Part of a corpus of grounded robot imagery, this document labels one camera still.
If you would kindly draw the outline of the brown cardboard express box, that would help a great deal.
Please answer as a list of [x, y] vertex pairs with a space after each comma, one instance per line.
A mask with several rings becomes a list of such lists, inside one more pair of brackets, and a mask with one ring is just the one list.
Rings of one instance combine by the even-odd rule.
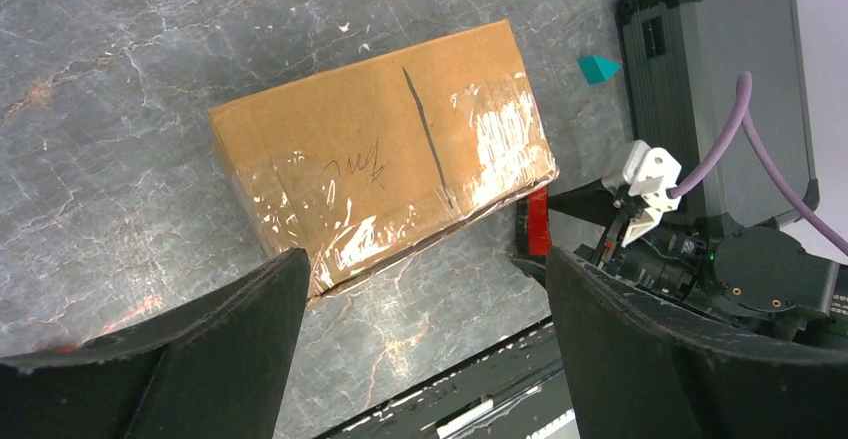
[[218, 105], [208, 122], [266, 255], [307, 253], [312, 299], [559, 173], [505, 20]]

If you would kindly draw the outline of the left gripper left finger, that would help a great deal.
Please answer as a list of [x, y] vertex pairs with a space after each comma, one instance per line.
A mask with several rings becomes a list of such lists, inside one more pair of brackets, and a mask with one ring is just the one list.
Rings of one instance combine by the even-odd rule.
[[5, 438], [269, 438], [310, 279], [292, 249], [77, 347], [1, 361]]

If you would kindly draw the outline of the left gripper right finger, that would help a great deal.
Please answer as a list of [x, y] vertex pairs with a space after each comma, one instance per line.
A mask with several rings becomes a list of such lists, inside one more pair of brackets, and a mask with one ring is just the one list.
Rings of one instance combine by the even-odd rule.
[[847, 355], [691, 312], [552, 248], [546, 290], [584, 438], [843, 438]]

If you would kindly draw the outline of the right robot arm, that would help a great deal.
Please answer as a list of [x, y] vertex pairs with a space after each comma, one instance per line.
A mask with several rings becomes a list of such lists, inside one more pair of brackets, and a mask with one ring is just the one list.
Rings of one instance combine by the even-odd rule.
[[730, 214], [662, 221], [630, 244], [647, 209], [595, 181], [549, 196], [548, 210], [604, 229], [579, 254], [608, 275], [732, 327], [778, 340], [847, 348], [847, 267], [807, 252], [775, 219], [745, 226]]

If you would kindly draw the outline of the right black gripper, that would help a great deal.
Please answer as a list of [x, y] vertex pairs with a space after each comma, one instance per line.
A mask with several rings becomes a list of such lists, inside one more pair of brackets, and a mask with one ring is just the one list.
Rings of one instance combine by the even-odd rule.
[[608, 226], [595, 246], [581, 245], [575, 250], [608, 275], [695, 311], [717, 311], [715, 294], [720, 284], [708, 268], [722, 237], [662, 222], [626, 244], [631, 222], [613, 222], [617, 214], [613, 201], [614, 195], [598, 179], [549, 195], [548, 209]]

